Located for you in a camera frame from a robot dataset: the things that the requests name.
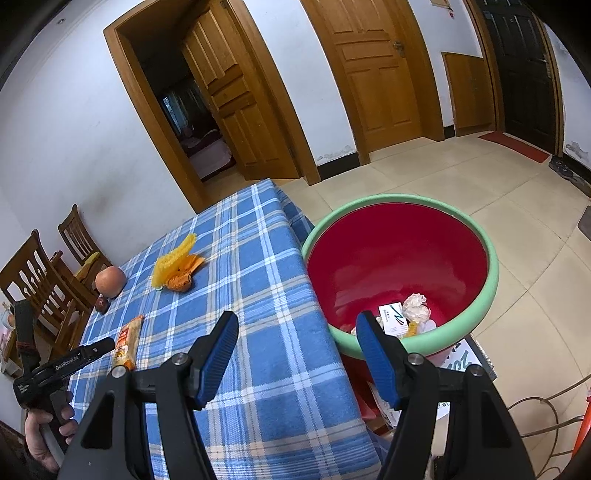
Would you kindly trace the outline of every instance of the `yellow cushion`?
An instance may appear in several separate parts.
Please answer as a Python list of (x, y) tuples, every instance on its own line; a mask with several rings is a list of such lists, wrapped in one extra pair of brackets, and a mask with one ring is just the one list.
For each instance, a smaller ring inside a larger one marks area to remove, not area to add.
[(90, 271), (90, 268), (92, 267), (92, 264), (96, 262), (96, 259), (99, 258), (99, 256), (100, 252), (94, 252), (91, 256), (88, 257), (88, 260), (84, 262), (84, 265), (82, 265), (82, 267), (80, 267), (80, 270), (78, 270), (76, 272), (76, 275), (74, 275), (76, 277), (76, 280), (82, 281), (86, 278), (88, 272)]

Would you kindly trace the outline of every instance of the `orange handle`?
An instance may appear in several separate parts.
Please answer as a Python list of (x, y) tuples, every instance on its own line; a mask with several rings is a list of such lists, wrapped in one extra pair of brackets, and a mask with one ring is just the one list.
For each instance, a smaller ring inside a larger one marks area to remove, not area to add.
[(581, 424), (581, 428), (579, 429), (579, 435), (577, 436), (577, 441), (574, 443), (573, 449), (573, 456), (579, 450), (581, 443), (587, 436), (587, 433), (591, 429), (591, 403), (587, 405), (587, 411), (585, 412), (585, 417), (583, 418), (583, 423)]

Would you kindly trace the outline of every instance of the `chair back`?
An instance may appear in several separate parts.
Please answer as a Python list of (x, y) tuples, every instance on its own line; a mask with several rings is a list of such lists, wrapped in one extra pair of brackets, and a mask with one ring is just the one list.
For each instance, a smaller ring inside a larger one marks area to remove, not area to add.
[(60, 232), (64, 242), (74, 255), (75, 259), (78, 260), (80, 265), (84, 265), (84, 262), (95, 252), (100, 252), (96, 243), (86, 230), (82, 219), (78, 214), (78, 205), (72, 206), (72, 211), (67, 218), (59, 224), (57, 229)]
[(33, 230), (29, 239), (0, 270), (0, 290), (14, 305), (10, 288), (16, 285), (22, 296), (31, 301), (35, 318), (41, 316), (58, 331), (66, 319), (72, 300), (80, 303), (51, 265)]

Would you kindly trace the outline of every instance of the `door frame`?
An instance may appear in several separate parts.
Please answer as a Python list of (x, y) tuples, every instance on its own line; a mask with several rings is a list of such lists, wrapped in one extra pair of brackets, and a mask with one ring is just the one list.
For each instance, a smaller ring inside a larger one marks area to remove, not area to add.
[[(329, 62), (330, 69), (335, 76), (337, 88), (343, 100), (345, 112), (349, 118), (353, 137), (359, 154), (359, 162), (368, 164), (369, 151), (363, 136), (361, 115), (357, 110), (353, 90), (347, 80), (345, 67), (340, 61), (339, 53), (332, 43), (330, 33), (324, 18), (316, 7), (317, 0), (300, 0), (312, 27), (314, 28), (322, 49)], [(392, 17), (394, 24), (400, 25), (405, 39), (405, 52), (411, 81), (415, 90), (418, 113), (421, 120), (421, 131), (424, 137), (435, 141), (444, 140), (443, 118), (441, 104), (435, 84), (433, 66), (427, 52), (427, 45), (418, 26), (418, 22), (408, 3), (408, 0), (384, 0), (384, 4)]]
[[(482, 11), (476, 4), (476, 0), (463, 0), (478, 43), (480, 44), (480, 50), (482, 57), (485, 60), (489, 77), (491, 79), (491, 88), (493, 92), (493, 101), (495, 104), (495, 129), (501, 132), (505, 131), (505, 106), (503, 103), (503, 92), (501, 89), (501, 76), (499, 75), (499, 67), (496, 62), (495, 48), (492, 43), (491, 34), (486, 26), (486, 21)], [(544, 49), (548, 56), (548, 66), (550, 67), (550, 74), (552, 80), (552, 90), (554, 94), (554, 104), (556, 106), (556, 127), (555, 127), (555, 138), (554, 138), (554, 151), (549, 152), (557, 157), (563, 156), (563, 142), (564, 142), (564, 111), (562, 104), (562, 88), (560, 86), (560, 75), (558, 73), (558, 65), (556, 63), (556, 57), (554, 55), (554, 49), (550, 43), (548, 32), (544, 27), (544, 24), (535, 13), (531, 13), (535, 19), (535, 24), (540, 32)]]
[[(175, 32), (175, 35), (172, 36), (178, 38), (179, 34), (184, 35), (185, 31), (189, 29), (190, 22), (187, 22), (187, 16), (198, 11), (196, 5), (203, 1), (205, 0), (144, 0), (103, 30), (115, 67), (144, 128), (196, 213), (201, 212), (214, 202), (189, 163), (172, 127), (160, 108), (134, 52), (130, 37), (133, 38), (133, 35), (141, 32), (141, 25), (148, 20), (150, 27), (154, 26), (154, 22), (170, 23), (169, 28), (165, 30)], [(287, 145), (290, 145), (294, 150), (296, 169), (300, 175), (306, 177), (308, 184), (318, 183), (320, 174), (304, 136), (304, 131), (261, 33), (243, 0), (225, 0), (225, 2), (230, 17), (262, 77), (263, 84), (268, 86), (275, 114), (286, 127), (283, 129), (285, 140)], [(179, 32), (179, 26), (185, 31)]]

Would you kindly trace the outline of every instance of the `blue plaid tablecloth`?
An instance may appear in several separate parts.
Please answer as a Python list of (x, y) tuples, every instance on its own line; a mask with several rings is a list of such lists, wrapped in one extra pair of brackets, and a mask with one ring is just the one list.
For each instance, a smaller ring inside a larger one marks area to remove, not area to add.
[[(106, 315), (93, 312), (83, 343), (115, 338), (144, 314), (137, 369), (187, 352), (224, 310), (239, 319), (236, 349), (197, 424), (219, 479), (375, 478), (380, 463), (306, 274), (301, 243), (310, 221), (271, 180), (238, 192), (122, 266), (128, 281)], [(156, 259), (190, 232), (207, 259), (194, 287), (151, 287)], [(70, 380), (78, 421), (112, 354)], [(154, 475), (168, 478), (155, 404), (147, 405)]]

